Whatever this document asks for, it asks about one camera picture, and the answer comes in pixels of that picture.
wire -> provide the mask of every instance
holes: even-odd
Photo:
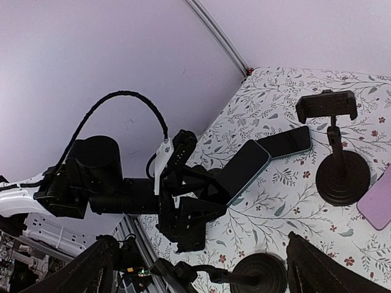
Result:
[[[133,234],[133,233],[130,233],[129,235],[127,235],[127,237],[124,238],[124,240],[118,240],[118,242],[126,242],[130,237],[132,237],[133,239],[136,238],[136,235]]]
[[[216,270],[216,268],[208,264],[201,264],[199,266],[193,266],[192,270],[195,272],[210,272],[211,270]]]
[[[123,274],[122,277],[121,277],[121,280],[119,281],[119,283],[117,283],[117,289],[115,290],[115,293],[118,293],[119,289],[120,289],[120,285],[122,284],[123,282],[123,279],[125,278],[126,274]]]
[[[149,161],[148,161],[148,163],[147,163],[147,167],[145,168],[145,172],[147,173],[147,177],[148,177],[149,179],[151,179],[151,180],[154,180],[155,177],[153,177],[153,176],[151,175],[151,173],[149,173],[149,169],[150,169],[150,167],[151,167],[151,164],[152,164],[153,160],[155,160],[155,158],[156,158],[156,153],[153,154],[153,156],[149,159]]]
[[[79,126],[76,128],[75,133],[72,135],[72,138],[71,138],[69,144],[65,148],[65,151],[62,154],[61,158],[59,159],[58,163],[56,164],[53,172],[51,174],[49,174],[49,176],[44,177],[42,180],[40,180],[36,183],[21,183],[21,184],[12,184],[12,185],[8,185],[8,186],[0,187],[0,191],[9,190],[9,189],[17,188],[17,187],[22,187],[22,188],[38,187],[38,186],[42,185],[42,183],[52,180],[53,177],[60,170],[63,161],[67,157],[67,154],[70,151],[73,143],[75,142],[80,131],[82,130],[83,126],[85,125],[87,120],[90,118],[90,116],[95,112],[95,110],[98,109],[98,107],[100,105],[102,105],[104,102],[106,102],[109,99],[115,98],[116,96],[133,96],[133,97],[141,100],[144,104],[146,104],[152,110],[152,112],[156,115],[157,119],[159,120],[160,125],[163,129],[164,139],[165,140],[168,139],[169,135],[168,135],[168,127],[166,125],[166,122],[164,121],[164,118],[160,114],[158,108],[148,98],[141,95],[140,93],[131,92],[129,90],[119,90],[118,92],[109,93],[108,95],[106,95],[102,99],[100,99],[98,102],[96,102],[95,105],[93,105],[92,108],[86,113],[83,120],[80,122]]]

smartphone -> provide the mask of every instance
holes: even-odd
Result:
[[[270,154],[272,160],[302,153],[312,148],[308,126],[267,136],[258,139],[257,143]]]
[[[248,140],[216,175],[215,180],[229,193],[227,206],[249,187],[269,165],[270,154],[254,140]]]
[[[357,203],[357,209],[376,229],[382,230],[391,222],[391,167],[372,185]]]

round stand base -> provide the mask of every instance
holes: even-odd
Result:
[[[357,153],[343,151],[346,177],[339,178],[331,154],[323,160],[316,172],[316,188],[327,203],[333,206],[353,204],[368,191],[371,173],[367,162]]]
[[[236,265],[233,273],[263,277],[258,286],[231,284],[231,293],[284,293],[287,290],[287,270],[284,264],[273,255],[256,253],[247,256]]]

table surface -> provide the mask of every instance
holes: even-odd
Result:
[[[391,161],[391,78],[351,72],[256,69],[204,133],[188,165],[222,167],[246,140],[302,126],[294,108],[298,99],[325,89],[356,94],[359,116],[354,121],[340,117],[337,125],[344,149],[368,162],[373,183]],[[232,269],[256,252],[286,259],[287,235],[294,231],[341,265],[391,289],[390,226],[376,231],[355,204],[333,207],[316,191],[316,170],[331,153],[329,124],[329,118],[307,120],[312,150],[272,161],[225,216],[208,224],[204,251],[176,254],[176,245],[156,230],[157,218],[142,216],[159,256]],[[229,293],[228,285],[211,283],[203,273],[194,286],[199,292]]]

black smartphone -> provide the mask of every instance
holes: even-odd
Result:
[[[272,160],[298,154],[312,148],[308,126],[267,136],[257,140],[257,143],[270,154]]]
[[[229,193],[230,206],[269,165],[270,154],[254,140],[248,140],[216,175],[215,180]]]

